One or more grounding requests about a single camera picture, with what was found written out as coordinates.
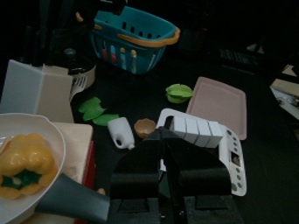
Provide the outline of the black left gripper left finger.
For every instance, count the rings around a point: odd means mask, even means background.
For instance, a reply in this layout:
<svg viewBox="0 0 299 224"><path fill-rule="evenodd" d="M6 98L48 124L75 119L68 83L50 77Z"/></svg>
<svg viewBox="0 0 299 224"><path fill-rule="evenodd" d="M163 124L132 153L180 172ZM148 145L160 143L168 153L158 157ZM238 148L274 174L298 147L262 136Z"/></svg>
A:
<svg viewBox="0 0 299 224"><path fill-rule="evenodd" d="M119 159L111 176L108 224L160 224L159 178L164 128Z"/></svg>

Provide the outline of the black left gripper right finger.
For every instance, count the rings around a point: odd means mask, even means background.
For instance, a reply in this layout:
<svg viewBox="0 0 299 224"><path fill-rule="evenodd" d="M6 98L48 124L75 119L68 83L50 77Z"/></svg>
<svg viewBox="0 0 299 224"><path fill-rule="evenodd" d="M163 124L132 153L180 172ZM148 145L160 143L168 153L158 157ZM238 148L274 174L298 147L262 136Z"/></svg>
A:
<svg viewBox="0 0 299 224"><path fill-rule="evenodd" d="M226 165L168 129L160 134L174 224L244 224Z"/></svg>

